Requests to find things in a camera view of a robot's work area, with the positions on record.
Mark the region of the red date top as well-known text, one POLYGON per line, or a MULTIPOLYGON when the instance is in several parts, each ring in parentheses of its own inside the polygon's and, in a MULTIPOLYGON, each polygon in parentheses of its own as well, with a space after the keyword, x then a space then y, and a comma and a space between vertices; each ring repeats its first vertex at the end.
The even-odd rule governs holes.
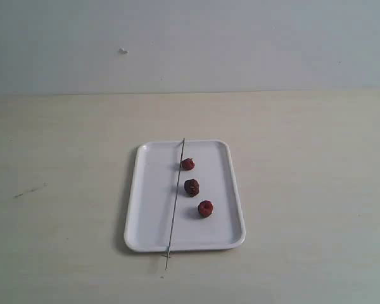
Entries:
POLYGON ((181 169, 186 170, 186 171, 192 170, 195 167, 195 162, 193 161, 192 158, 186 158, 181 161, 180 167, 181 169))

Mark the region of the thin metal skewer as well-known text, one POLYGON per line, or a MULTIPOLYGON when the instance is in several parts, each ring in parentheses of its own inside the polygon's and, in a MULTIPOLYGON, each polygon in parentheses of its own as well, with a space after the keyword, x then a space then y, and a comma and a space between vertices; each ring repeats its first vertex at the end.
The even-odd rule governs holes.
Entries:
POLYGON ((168 240, 168 246, 167 246, 167 254, 165 257, 165 271, 168 271, 168 263, 170 259, 170 252, 171 252, 171 247, 172 247, 172 238, 173 238, 173 233, 174 233, 174 223, 175 223, 175 213, 177 209, 177 198, 179 195, 179 184, 180 184, 180 179, 181 179, 181 172, 182 172, 182 161, 183 161, 183 156, 184 156, 184 148, 186 144, 186 138, 184 137, 182 139, 182 148, 180 152, 180 161, 179 161, 179 171, 178 171, 178 176, 177 176, 177 183, 175 187, 175 199, 174 199, 174 206, 173 206, 173 212, 172 212, 172 220, 171 220, 171 225, 170 225, 170 234, 169 234, 169 240, 168 240))

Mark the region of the red date bottom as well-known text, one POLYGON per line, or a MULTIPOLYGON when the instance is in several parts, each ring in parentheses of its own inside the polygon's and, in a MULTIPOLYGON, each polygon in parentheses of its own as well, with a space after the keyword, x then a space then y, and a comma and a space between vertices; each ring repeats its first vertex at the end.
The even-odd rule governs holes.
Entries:
POLYGON ((203 218, 209 217, 213 213, 213 203, 208 200, 202 201, 198 205, 198 213, 203 218))

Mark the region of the dark red date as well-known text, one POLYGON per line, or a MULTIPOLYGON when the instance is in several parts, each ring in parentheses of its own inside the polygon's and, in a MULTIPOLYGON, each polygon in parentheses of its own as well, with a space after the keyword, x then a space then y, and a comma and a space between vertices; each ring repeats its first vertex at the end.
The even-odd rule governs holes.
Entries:
POLYGON ((186 180, 184 190, 189 197, 195 197, 200 193, 200 184, 196 179, 186 180))

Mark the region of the white rectangular plastic tray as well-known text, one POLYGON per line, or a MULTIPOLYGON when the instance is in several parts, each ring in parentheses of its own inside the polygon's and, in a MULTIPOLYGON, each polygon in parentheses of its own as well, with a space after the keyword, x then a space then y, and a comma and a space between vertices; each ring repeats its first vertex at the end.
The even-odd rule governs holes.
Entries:
MULTIPOLYGON (((182 141, 154 141, 138 147, 127 204, 126 246, 136 252, 166 252, 175 199, 182 141)), ((182 170, 171 251, 228 250, 246 236, 241 202, 229 146, 219 140, 186 140, 183 160, 195 167, 182 170), (199 182, 189 197, 186 180, 199 182), (203 218, 198 205, 208 200, 213 213, 203 218)))

